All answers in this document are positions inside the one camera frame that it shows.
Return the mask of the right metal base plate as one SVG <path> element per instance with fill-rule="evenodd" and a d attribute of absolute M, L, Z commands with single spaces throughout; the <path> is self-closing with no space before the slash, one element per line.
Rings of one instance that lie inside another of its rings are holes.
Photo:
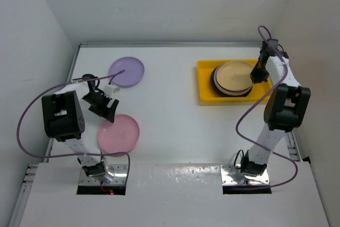
<path fill-rule="evenodd" d="M 224 186 L 260 186 L 269 185 L 269 174 L 267 169 L 261 175 L 249 175 L 241 173 L 233 164 L 220 165 L 222 185 Z"/>

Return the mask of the pink bear plate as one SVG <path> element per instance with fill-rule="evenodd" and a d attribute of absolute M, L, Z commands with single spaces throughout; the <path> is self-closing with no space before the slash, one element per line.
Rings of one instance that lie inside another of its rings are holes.
<path fill-rule="evenodd" d="M 118 114 L 113 123 L 104 121 L 100 125 L 97 142 L 106 153 L 129 152 L 137 145 L 139 135 L 137 121 L 129 115 Z"/>

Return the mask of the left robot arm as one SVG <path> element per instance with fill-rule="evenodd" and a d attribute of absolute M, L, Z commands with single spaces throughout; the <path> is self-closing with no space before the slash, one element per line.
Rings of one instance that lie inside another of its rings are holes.
<path fill-rule="evenodd" d="M 107 182 L 113 175 L 109 173 L 101 151 L 85 135 L 86 122 L 80 103 L 87 103 L 91 113 L 113 123 L 119 100 L 99 89 L 94 75 L 85 74 L 81 78 L 86 82 L 72 83 L 54 94 L 42 96 L 45 133 L 79 153 L 78 162 L 86 176 Z"/>

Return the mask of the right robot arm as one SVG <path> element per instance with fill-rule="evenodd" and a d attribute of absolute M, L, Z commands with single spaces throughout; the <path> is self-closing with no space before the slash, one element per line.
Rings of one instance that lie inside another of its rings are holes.
<path fill-rule="evenodd" d="M 266 104 L 263 129 L 241 159 L 240 171 L 248 176 L 262 175 L 269 157 L 286 133 L 298 128 L 303 121 L 311 90 L 294 77 L 286 55 L 279 51 L 261 50 L 250 77 L 254 83 L 271 80 L 270 97 Z"/>

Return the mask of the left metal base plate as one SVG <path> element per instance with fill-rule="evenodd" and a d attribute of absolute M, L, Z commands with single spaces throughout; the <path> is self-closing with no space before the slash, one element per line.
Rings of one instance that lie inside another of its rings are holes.
<path fill-rule="evenodd" d="M 80 186 L 98 186 L 101 183 L 105 186 L 123 186 L 126 183 L 128 165 L 126 164 L 108 164 L 104 175 L 86 176 L 81 170 L 78 185 Z"/>

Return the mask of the yellow plastic bin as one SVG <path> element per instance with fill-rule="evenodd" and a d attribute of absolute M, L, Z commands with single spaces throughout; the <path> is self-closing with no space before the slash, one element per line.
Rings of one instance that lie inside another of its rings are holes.
<path fill-rule="evenodd" d="M 253 85 L 252 90 L 247 96 L 242 97 L 223 97 L 216 93 L 211 86 L 210 76 L 215 68 L 226 62 L 235 60 L 199 60 L 197 61 L 198 91 L 202 103 L 205 104 L 224 104 L 224 103 L 255 103 L 272 86 L 270 78 L 267 82 Z"/>

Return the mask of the dark rimmed grey plate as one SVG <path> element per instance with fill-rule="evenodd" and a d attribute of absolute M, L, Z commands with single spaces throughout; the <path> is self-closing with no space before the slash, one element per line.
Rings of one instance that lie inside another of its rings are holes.
<path fill-rule="evenodd" d="M 248 96 L 248 95 L 250 94 L 250 92 L 252 91 L 252 87 L 251 87 L 247 92 L 244 92 L 244 93 L 242 93 L 242 94 L 240 94 L 240 95 L 229 95 L 229 94 L 226 94 L 226 93 L 220 91 L 220 90 L 217 88 L 217 86 L 216 86 L 216 84 L 215 84 L 215 82 L 214 82 L 214 75 L 215 75 L 217 69 L 218 69 L 218 67 L 216 67 L 216 68 L 212 71 L 212 73 L 211 73 L 211 75 L 210 75 L 210 85 L 211 85 L 211 87 L 212 87 L 212 89 L 214 90 L 215 93 L 217 93 L 217 94 L 218 94 L 219 96 L 221 96 L 221 97 L 230 97 L 230 98 L 246 97 L 246 96 Z"/>

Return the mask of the large purple bear plate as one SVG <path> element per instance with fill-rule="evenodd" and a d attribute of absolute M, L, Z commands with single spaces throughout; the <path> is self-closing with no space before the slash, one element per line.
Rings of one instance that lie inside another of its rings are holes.
<path fill-rule="evenodd" d="M 114 75 L 122 70 L 124 72 L 114 78 L 110 78 L 109 83 L 120 87 L 132 87 L 142 80 L 145 66 L 136 57 L 121 57 L 113 62 L 108 70 L 108 74 Z"/>

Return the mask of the metal base plate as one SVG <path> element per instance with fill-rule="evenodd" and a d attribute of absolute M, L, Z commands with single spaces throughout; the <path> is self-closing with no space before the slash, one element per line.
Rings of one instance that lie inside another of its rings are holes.
<path fill-rule="evenodd" d="M 105 186 L 123 186 L 126 183 L 128 165 L 126 164 L 108 164 L 104 175 L 86 176 L 81 170 L 78 185 L 80 186 L 98 186 L 101 183 Z"/>
<path fill-rule="evenodd" d="M 269 185 L 269 174 L 267 169 L 261 175 L 249 175 L 241 173 L 233 164 L 220 165 L 222 185 L 224 186 L 260 186 Z"/>

